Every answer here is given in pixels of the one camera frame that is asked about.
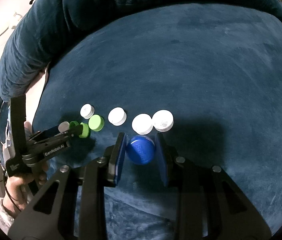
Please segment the person left hand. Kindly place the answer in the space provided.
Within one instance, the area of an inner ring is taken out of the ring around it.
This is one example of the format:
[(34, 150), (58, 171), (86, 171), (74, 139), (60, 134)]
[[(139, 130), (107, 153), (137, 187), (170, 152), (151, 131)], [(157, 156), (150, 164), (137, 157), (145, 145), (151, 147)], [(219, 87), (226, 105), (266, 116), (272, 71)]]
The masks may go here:
[[(32, 134), (31, 123), (24, 122), (25, 132), (29, 135)], [(47, 171), (48, 164), (46, 162), (42, 163), (42, 171), (38, 175), (38, 182), (43, 186), (47, 182)], [(16, 218), (21, 211), (23, 211), (27, 206), (27, 197), (22, 191), (22, 186), (27, 185), (34, 180), (33, 174), (16, 174), (13, 177), (9, 177), (6, 182), (6, 194), (2, 201), (2, 206), (4, 210), (12, 218)]]

